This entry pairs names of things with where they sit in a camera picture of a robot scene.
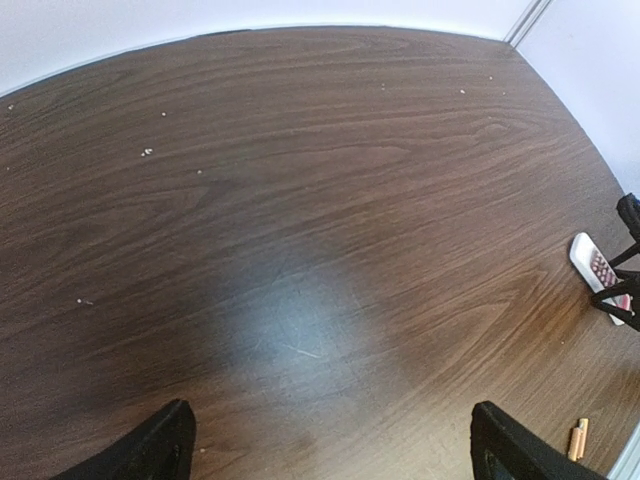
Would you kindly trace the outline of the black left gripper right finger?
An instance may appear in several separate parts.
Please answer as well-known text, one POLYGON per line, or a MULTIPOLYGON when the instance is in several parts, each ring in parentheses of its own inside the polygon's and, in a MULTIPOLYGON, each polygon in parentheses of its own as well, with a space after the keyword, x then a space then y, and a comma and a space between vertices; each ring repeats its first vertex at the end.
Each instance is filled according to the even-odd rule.
POLYGON ((476 479, 592 479, 602 476, 575 463, 490 401, 474 406, 471 459, 476 479))

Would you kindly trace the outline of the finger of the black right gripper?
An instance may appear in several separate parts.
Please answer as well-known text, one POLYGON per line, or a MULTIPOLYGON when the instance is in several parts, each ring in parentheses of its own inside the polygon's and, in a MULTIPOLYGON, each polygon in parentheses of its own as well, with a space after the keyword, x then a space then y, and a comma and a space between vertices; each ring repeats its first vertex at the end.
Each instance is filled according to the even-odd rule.
POLYGON ((624 252, 614 257, 609 261, 611 266, 619 266, 622 263, 628 261, 634 256, 639 254, 639 236, 640 236, 640 206, 639 199, 633 194, 629 193, 623 196, 616 205, 617 213, 626 226, 629 234, 631 235, 634 243, 631 247, 627 248, 624 252))
POLYGON ((639 283, 625 280, 591 296, 591 305, 639 330, 639 283))

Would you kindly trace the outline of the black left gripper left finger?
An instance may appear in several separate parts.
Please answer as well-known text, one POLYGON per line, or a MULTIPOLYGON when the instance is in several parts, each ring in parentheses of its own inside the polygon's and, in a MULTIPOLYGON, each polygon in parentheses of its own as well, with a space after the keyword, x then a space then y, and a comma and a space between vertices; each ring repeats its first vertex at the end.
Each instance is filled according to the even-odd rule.
POLYGON ((195 445, 195 416, 174 399, 129 433, 57 479, 188 479, 195 445))

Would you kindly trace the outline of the white remote control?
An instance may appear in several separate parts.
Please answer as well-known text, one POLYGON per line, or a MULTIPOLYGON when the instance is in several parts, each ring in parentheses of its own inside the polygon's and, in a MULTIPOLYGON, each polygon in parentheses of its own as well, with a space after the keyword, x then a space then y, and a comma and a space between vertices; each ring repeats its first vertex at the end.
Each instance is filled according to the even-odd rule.
POLYGON ((569 259, 594 293, 620 282, 609 262, 586 232, 580 232, 574 237, 569 259))

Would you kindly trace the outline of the orange AA battery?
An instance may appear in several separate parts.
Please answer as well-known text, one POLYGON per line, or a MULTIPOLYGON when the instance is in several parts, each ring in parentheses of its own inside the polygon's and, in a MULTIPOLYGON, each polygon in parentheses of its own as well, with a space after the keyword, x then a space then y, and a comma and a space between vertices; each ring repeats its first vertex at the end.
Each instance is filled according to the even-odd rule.
POLYGON ((576 462, 584 457, 588 428, 589 419, 580 418, 577 422, 577 426, 572 429, 568 449, 568 458, 571 461, 576 462))
POLYGON ((573 462, 578 460, 578 454, 580 452, 582 443, 582 429, 574 427, 571 431, 569 446, 567 449, 567 458, 573 462))

